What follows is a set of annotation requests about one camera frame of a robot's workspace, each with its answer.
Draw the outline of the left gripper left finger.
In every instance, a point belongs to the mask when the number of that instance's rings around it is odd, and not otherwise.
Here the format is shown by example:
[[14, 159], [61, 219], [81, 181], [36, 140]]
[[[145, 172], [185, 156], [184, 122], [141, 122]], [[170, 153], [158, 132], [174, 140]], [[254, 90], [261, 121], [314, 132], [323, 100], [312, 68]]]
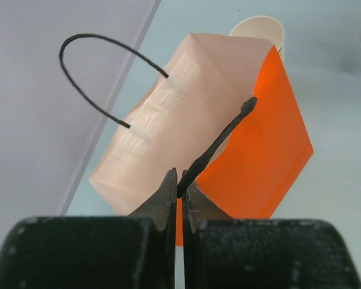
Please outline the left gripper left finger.
[[157, 191], [128, 215], [144, 225], [135, 288], [175, 287], [176, 211], [177, 171], [170, 169]]

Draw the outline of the orange paper bag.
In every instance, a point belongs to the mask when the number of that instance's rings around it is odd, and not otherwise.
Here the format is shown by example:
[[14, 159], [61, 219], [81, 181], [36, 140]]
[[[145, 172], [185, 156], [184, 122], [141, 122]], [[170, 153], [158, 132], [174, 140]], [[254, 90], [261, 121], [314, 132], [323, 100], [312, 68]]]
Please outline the orange paper bag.
[[271, 217], [313, 154], [273, 43], [190, 33], [158, 71], [92, 171], [94, 189], [118, 214], [130, 214], [168, 170], [188, 169], [254, 97], [254, 110], [219, 145], [197, 184], [231, 217]]

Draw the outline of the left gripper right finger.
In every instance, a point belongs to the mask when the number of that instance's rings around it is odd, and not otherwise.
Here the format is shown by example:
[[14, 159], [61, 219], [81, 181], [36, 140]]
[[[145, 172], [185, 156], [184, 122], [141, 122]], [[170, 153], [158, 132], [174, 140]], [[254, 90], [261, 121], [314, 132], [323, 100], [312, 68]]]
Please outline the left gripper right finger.
[[185, 288], [203, 288], [206, 261], [202, 254], [199, 227], [207, 220], [230, 220], [195, 181], [182, 194], [182, 234], [184, 247]]

